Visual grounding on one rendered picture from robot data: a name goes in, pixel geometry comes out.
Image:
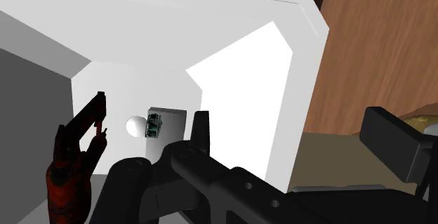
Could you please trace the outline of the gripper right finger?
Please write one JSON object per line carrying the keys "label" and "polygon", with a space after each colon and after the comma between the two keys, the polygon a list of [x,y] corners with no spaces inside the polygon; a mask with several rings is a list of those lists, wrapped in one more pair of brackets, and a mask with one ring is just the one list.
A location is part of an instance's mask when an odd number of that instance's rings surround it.
{"label": "gripper right finger", "polygon": [[415,196],[423,198],[438,136],[415,130],[382,107],[367,107],[359,139],[400,181],[415,183]]}

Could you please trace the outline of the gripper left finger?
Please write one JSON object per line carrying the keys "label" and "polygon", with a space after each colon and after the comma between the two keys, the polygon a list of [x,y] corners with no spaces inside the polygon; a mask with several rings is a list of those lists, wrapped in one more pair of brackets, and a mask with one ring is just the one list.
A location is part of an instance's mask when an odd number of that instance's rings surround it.
{"label": "gripper left finger", "polygon": [[195,211],[199,224],[287,224],[284,194],[243,168],[228,169],[209,155],[207,111],[194,115],[189,141],[167,145],[156,164],[122,159],[107,175],[89,224],[155,224],[162,216]]}

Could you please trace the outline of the grey rectangular block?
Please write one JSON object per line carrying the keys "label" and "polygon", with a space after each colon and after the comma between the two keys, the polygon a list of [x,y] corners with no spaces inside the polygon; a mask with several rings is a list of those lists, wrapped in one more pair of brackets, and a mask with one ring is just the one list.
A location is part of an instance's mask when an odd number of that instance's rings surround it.
{"label": "grey rectangular block", "polygon": [[187,111],[151,107],[148,110],[147,116],[152,113],[159,114],[162,120],[159,137],[146,137],[145,158],[154,164],[158,162],[164,148],[169,143],[174,143],[184,138]]}

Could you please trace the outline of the small green patterned box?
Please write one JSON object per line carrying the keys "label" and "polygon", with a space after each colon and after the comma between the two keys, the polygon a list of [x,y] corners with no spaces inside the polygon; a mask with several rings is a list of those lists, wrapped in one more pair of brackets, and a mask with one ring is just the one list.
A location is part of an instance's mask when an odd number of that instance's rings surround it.
{"label": "small green patterned box", "polygon": [[158,138],[162,126],[161,116],[157,113],[152,113],[147,116],[147,124],[145,136],[147,138]]}

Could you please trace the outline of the white ball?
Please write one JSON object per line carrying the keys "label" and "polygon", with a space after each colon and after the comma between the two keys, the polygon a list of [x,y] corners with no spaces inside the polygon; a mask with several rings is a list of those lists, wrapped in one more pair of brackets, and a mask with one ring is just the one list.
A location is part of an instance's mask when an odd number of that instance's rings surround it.
{"label": "white ball", "polygon": [[132,116],[126,122],[127,132],[136,138],[145,138],[147,119],[141,116]]}

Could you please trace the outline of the dark red black hand tool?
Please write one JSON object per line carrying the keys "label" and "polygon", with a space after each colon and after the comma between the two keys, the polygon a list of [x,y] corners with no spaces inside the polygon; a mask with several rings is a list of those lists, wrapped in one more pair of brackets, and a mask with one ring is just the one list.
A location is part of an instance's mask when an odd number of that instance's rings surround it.
{"label": "dark red black hand tool", "polygon": [[90,102],[55,135],[53,161],[46,171],[50,224],[84,224],[91,210],[91,175],[107,146],[106,96]]}

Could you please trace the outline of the white table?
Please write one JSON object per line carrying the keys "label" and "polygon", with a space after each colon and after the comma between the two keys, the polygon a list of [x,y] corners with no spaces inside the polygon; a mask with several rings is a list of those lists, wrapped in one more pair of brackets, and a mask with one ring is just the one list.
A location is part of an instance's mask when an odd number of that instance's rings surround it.
{"label": "white table", "polygon": [[208,110],[211,154],[287,191],[329,26],[313,0],[0,0],[49,38],[0,25],[0,47],[72,81],[73,108],[107,96],[96,169],[145,155],[126,121],[151,107]]}

